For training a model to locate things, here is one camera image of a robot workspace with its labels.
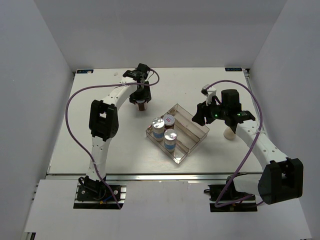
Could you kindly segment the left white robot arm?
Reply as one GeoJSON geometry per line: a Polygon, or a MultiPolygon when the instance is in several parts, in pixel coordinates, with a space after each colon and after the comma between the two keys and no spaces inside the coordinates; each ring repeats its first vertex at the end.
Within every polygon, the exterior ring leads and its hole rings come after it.
{"type": "Polygon", "coordinates": [[[106,161],[112,138],[119,129],[118,110],[129,100],[139,111],[147,109],[152,99],[149,82],[151,68],[140,63],[134,70],[127,70],[120,86],[114,88],[105,98],[91,103],[89,129],[92,136],[91,160],[86,176],[100,182],[106,177],[106,161]]]}

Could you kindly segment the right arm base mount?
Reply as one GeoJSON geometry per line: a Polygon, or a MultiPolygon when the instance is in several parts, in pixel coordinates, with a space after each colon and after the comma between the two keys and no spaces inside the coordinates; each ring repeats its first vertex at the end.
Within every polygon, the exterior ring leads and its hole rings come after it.
{"type": "Polygon", "coordinates": [[[222,207],[215,207],[216,200],[218,199],[224,186],[224,184],[211,184],[203,190],[203,193],[209,196],[209,206],[211,213],[240,213],[258,211],[258,207],[256,206],[256,197],[252,195],[251,197],[240,201],[239,199],[245,198],[250,195],[244,192],[237,192],[234,186],[226,190],[218,203],[224,204],[235,200],[237,200],[237,202],[222,207]]]}

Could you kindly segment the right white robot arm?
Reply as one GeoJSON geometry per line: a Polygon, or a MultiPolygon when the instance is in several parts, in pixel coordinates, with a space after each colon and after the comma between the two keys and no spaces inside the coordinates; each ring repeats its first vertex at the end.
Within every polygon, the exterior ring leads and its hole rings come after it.
{"type": "Polygon", "coordinates": [[[221,100],[216,89],[205,86],[201,90],[206,100],[197,105],[192,121],[204,126],[215,120],[222,120],[230,131],[248,146],[263,170],[262,174],[245,175],[237,169],[228,178],[220,192],[236,200],[249,195],[260,196],[267,205],[300,198],[303,194],[304,166],[298,158],[289,158],[280,151],[258,127],[255,117],[248,110],[242,110],[239,92],[227,89],[221,92],[221,100]]]}

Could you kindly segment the brown spice jar red label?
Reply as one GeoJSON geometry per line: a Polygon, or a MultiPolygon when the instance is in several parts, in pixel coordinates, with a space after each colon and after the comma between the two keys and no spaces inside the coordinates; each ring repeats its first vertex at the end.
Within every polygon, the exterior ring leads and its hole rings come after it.
{"type": "Polygon", "coordinates": [[[147,104],[148,104],[148,102],[146,100],[137,100],[136,101],[137,109],[140,112],[143,112],[147,109],[147,104]]]}

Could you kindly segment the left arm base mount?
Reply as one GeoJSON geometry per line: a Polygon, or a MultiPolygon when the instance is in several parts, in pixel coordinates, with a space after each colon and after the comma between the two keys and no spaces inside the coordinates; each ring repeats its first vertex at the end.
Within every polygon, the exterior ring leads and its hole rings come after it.
{"type": "Polygon", "coordinates": [[[73,208],[81,210],[120,210],[126,198],[126,186],[109,185],[88,176],[78,179],[73,208]]]}

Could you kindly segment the blue label bottle silver cap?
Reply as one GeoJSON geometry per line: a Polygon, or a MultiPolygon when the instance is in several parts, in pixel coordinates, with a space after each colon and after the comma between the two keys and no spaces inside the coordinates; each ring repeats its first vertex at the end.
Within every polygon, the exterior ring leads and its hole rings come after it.
{"type": "Polygon", "coordinates": [[[161,117],[156,117],[152,120],[151,127],[153,137],[158,142],[162,141],[164,139],[165,121],[161,117]]]}

